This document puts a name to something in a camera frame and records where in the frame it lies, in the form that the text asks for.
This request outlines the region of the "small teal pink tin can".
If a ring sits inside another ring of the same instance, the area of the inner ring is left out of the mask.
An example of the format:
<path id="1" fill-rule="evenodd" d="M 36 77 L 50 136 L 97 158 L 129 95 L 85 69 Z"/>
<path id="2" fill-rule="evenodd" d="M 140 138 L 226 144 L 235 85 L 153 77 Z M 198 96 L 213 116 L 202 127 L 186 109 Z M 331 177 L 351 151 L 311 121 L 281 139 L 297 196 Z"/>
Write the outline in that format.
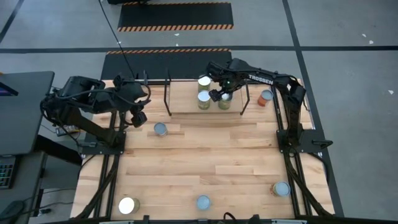
<path id="1" fill-rule="evenodd" d="M 211 206 L 211 200 L 207 195 L 200 195 L 196 201 L 197 209 L 208 210 Z"/>

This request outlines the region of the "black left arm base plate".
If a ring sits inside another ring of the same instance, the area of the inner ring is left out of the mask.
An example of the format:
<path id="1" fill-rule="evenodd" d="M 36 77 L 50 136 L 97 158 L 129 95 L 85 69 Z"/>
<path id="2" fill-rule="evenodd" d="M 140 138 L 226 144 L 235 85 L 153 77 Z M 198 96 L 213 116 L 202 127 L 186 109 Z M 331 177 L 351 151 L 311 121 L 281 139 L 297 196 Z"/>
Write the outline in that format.
<path id="1" fill-rule="evenodd" d="M 114 146 L 107 145 L 104 141 L 98 140 L 96 136 L 87 133 L 84 141 L 80 142 L 97 142 L 97 147 L 81 148 L 82 154 L 90 155 L 120 155 L 124 153 L 126 143 L 126 132 L 118 132 L 117 142 Z"/>

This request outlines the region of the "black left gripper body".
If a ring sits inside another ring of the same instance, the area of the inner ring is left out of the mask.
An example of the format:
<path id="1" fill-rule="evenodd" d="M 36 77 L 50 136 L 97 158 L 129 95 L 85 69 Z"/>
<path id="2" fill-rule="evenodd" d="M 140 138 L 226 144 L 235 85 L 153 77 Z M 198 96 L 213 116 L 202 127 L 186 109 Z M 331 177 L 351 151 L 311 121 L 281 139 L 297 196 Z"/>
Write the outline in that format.
<path id="1" fill-rule="evenodd" d="M 128 80 L 123 81 L 119 90 L 120 111 L 140 111 L 150 103 L 150 92 L 142 89 L 141 83 Z"/>

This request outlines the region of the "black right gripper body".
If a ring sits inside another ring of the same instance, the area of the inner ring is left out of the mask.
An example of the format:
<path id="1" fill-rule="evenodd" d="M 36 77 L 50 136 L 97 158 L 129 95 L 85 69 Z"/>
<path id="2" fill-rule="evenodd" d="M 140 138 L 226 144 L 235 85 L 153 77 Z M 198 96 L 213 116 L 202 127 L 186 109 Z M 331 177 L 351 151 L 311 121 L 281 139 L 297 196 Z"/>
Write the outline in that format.
<path id="1" fill-rule="evenodd" d="M 241 81 L 236 77 L 236 74 L 217 63 L 208 63 L 207 76 L 210 77 L 212 81 L 218 83 L 221 87 L 221 91 L 224 93 L 232 93 L 241 88 Z"/>

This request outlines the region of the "black mat with striped edge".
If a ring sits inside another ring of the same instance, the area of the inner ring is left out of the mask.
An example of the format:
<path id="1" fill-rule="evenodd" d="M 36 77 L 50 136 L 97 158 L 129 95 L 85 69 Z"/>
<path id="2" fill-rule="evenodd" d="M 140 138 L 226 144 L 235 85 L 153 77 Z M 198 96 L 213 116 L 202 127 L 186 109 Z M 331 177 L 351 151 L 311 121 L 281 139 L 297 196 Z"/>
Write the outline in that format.
<path id="1" fill-rule="evenodd" d="M 105 56 L 101 79 L 112 80 L 116 75 L 134 75 L 138 79 L 147 75 L 153 80 L 168 76 L 197 79 L 206 73 L 209 62 L 225 65 L 231 59 L 231 51 L 226 48 L 110 51 Z"/>
<path id="2" fill-rule="evenodd" d="M 234 27 L 229 2 L 127 2 L 117 31 L 227 30 Z"/>

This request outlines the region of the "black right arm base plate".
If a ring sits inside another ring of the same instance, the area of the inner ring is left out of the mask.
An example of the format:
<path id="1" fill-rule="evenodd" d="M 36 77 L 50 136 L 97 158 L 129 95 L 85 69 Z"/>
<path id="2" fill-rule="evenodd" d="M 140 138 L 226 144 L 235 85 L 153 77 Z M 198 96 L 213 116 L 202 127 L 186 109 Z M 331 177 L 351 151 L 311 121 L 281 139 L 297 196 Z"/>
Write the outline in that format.
<path id="1" fill-rule="evenodd" d="M 276 132 L 279 150 L 282 152 L 288 151 L 290 149 L 286 132 L 286 130 L 277 130 Z M 293 148 L 299 153 L 320 152 L 322 150 L 321 146 L 319 144 L 315 144 L 315 142 L 322 140 L 324 140 L 324 138 L 319 131 L 315 129 L 304 129 L 302 137 L 299 141 L 299 145 L 294 146 Z"/>

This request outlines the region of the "small teal orange tin can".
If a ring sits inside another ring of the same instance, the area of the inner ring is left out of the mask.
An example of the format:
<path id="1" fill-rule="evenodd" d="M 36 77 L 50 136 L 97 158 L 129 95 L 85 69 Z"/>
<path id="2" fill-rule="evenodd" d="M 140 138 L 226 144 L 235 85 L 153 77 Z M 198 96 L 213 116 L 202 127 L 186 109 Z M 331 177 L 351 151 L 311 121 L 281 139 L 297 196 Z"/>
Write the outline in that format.
<path id="1" fill-rule="evenodd" d="M 168 129 L 164 123 L 156 123 L 154 125 L 154 132 L 156 135 L 164 137 L 168 134 Z"/>

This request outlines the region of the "black desk monitor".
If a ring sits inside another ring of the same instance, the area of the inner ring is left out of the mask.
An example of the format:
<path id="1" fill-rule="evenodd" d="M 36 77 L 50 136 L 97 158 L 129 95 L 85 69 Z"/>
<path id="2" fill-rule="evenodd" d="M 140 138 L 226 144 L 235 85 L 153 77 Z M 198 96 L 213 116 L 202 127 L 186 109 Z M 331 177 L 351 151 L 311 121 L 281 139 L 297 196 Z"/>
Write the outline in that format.
<path id="1" fill-rule="evenodd" d="M 17 96 L 18 94 L 18 91 L 0 82 L 0 96 Z"/>

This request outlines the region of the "black standing desk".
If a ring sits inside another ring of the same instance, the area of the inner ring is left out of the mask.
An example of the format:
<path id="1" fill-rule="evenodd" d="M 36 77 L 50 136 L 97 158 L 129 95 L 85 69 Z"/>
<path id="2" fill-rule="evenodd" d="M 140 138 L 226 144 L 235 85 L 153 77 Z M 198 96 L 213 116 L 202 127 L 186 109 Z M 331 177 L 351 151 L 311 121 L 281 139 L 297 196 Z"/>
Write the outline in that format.
<path id="1" fill-rule="evenodd" d="M 0 83 L 18 92 L 17 96 L 0 96 L 0 156 L 33 151 L 42 121 L 40 102 L 54 76 L 52 71 L 0 75 Z"/>

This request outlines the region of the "large brown orange tin can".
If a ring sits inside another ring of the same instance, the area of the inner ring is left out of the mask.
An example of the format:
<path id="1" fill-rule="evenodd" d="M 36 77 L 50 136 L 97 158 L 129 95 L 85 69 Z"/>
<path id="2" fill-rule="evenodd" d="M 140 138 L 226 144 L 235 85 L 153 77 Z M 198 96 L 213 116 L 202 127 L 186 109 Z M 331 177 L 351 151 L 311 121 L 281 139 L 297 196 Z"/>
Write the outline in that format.
<path id="1" fill-rule="evenodd" d="M 287 182 L 276 182 L 272 184 L 270 191 L 276 197 L 286 197 L 290 195 L 290 185 Z"/>

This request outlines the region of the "green labelled tin can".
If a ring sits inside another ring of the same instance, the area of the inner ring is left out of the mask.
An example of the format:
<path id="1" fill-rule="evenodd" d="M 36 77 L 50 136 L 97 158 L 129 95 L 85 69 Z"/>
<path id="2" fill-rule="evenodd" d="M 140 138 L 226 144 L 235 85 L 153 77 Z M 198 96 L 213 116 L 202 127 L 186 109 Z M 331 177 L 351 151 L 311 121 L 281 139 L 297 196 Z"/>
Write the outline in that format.
<path id="1" fill-rule="evenodd" d="M 210 107 L 210 96 L 209 91 L 203 90 L 197 94 L 198 107 L 201 110 L 207 110 Z"/>
<path id="2" fill-rule="evenodd" d="M 118 209 L 123 215 L 136 213 L 140 209 L 141 203 L 137 198 L 124 197 L 120 200 Z"/>
<path id="3" fill-rule="evenodd" d="M 211 85 L 211 78 L 203 76 L 198 79 L 198 92 L 208 91 Z"/>
<path id="4" fill-rule="evenodd" d="M 232 93 L 223 93 L 220 101 L 218 102 L 218 108 L 221 110 L 230 109 L 232 99 L 233 99 Z"/>

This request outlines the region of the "orange red tin can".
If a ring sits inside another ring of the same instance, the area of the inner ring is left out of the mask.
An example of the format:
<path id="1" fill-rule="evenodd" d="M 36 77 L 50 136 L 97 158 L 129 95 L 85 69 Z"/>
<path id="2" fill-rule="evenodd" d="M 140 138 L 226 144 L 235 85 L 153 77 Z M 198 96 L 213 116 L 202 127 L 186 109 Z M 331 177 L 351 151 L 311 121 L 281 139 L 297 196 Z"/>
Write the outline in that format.
<path id="1" fill-rule="evenodd" d="M 257 99 L 257 103 L 259 106 L 265 107 L 265 105 L 272 101 L 274 94 L 271 90 L 263 90 Z"/>

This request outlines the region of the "black computer mouse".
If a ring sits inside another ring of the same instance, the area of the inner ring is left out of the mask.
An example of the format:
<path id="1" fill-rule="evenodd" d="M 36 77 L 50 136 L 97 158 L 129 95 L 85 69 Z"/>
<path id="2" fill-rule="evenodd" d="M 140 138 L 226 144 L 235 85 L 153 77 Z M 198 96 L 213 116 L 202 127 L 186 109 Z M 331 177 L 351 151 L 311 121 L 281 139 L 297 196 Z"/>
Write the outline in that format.
<path id="1" fill-rule="evenodd" d="M 17 200 L 11 202 L 2 212 L 0 212 L 0 221 L 7 220 L 21 214 L 24 209 L 24 202 Z"/>

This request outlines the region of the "black low desk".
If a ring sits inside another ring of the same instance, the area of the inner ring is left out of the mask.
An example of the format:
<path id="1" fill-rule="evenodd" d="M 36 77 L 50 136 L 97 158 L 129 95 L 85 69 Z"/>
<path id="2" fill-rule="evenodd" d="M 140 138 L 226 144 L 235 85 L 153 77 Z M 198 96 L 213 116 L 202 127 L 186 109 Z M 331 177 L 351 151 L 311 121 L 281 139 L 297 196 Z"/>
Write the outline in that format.
<path id="1" fill-rule="evenodd" d="M 23 155 L 17 163 L 12 187 L 0 190 L 0 212 L 11 202 L 23 201 L 24 209 L 16 217 L 0 221 L 0 224 L 27 224 L 30 216 L 35 213 L 37 194 L 40 192 L 40 179 L 46 155 L 35 152 Z"/>

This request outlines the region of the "black aluminium table frame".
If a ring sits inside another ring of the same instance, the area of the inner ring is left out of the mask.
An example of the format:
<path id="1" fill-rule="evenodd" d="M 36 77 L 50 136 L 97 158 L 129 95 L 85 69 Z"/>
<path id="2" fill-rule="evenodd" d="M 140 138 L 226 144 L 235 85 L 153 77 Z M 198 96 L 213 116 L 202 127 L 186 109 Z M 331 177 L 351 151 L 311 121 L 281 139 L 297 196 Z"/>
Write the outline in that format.
<path id="1" fill-rule="evenodd" d="M 142 224 L 216 224 L 226 212 L 244 222 L 292 219 L 290 197 L 276 197 L 270 188 L 287 181 L 285 157 L 276 132 L 286 127 L 284 112 L 273 103 L 257 104 L 264 85 L 250 85 L 245 112 L 177 113 L 169 115 L 164 87 L 152 86 L 148 117 L 140 128 L 128 128 L 124 153 L 119 158 L 116 185 L 106 189 L 100 215 L 113 221 Z M 164 123 L 168 134 L 156 135 L 154 125 Z M 197 209 L 200 195 L 211 200 L 208 210 Z M 122 198 L 137 198 L 140 209 L 123 215 Z"/>

